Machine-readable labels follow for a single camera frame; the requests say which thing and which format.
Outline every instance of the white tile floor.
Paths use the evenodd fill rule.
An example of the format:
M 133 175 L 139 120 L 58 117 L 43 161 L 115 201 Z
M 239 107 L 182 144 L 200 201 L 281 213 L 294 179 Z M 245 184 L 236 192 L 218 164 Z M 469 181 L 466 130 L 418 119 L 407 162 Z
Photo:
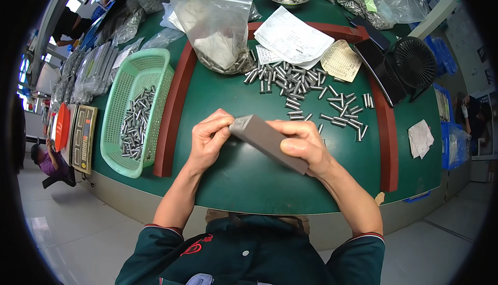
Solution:
M 65 285 L 114 284 L 122 264 L 133 253 L 143 225 L 107 206 L 79 184 L 73 188 L 57 182 L 43 189 L 45 175 L 38 168 L 26 168 L 18 179 L 28 227 L 59 280 Z M 490 186 L 469 183 L 426 219 L 475 238 Z M 191 220 L 204 226 L 204 217 Z M 317 230 L 336 232 L 316 222 Z M 382 284 L 415 284 L 420 275 L 430 276 L 424 277 L 431 280 L 430 284 L 447 283 L 472 246 L 468 240 L 424 222 L 389 234 L 385 240 Z M 332 252 L 319 254 L 326 262 Z
M 42 256 L 65 285 L 114 284 L 143 225 L 79 184 L 43 189 L 45 178 L 40 169 L 18 176 L 26 222 Z

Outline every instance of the orange bowl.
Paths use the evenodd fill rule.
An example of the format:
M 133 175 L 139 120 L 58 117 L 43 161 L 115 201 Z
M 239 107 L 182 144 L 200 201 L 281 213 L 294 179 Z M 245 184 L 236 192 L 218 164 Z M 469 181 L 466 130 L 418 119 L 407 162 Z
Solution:
M 57 125 L 55 126 L 55 151 L 59 152 L 67 144 L 69 135 L 69 109 L 65 103 L 62 103 L 57 116 Z

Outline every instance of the green plastic basket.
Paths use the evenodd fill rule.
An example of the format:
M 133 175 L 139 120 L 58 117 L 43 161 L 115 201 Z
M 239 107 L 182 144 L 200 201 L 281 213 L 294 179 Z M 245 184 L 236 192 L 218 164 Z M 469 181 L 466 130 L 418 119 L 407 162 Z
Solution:
M 138 178 L 144 167 L 154 164 L 157 135 L 174 73 L 169 65 L 169 51 L 163 48 L 133 53 L 117 71 L 103 116 L 100 152 L 104 161 L 121 175 Z M 156 95 L 147 123 L 142 156 L 139 160 L 122 157 L 121 124 L 125 120 L 128 102 L 152 85 L 156 88 Z

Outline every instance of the digital scale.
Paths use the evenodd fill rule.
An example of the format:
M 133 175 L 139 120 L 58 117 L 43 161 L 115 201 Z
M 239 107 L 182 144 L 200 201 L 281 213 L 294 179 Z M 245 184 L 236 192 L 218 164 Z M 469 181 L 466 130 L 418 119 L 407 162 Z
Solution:
M 92 173 L 92 144 L 97 108 L 84 105 L 68 105 L 70 127 L 68 143 L 61 155 L 76 170 Z

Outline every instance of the green shirt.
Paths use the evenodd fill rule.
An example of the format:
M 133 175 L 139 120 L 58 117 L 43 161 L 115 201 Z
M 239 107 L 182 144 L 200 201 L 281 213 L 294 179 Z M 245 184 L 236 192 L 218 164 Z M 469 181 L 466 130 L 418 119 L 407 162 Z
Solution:
M 339 246 L 327 263 L 308 236 L 274 217 L 211 221 L 187 241 L 173 228 L 146 225 L 115 284 L 380 284 L 384 240 L 377 233 Z

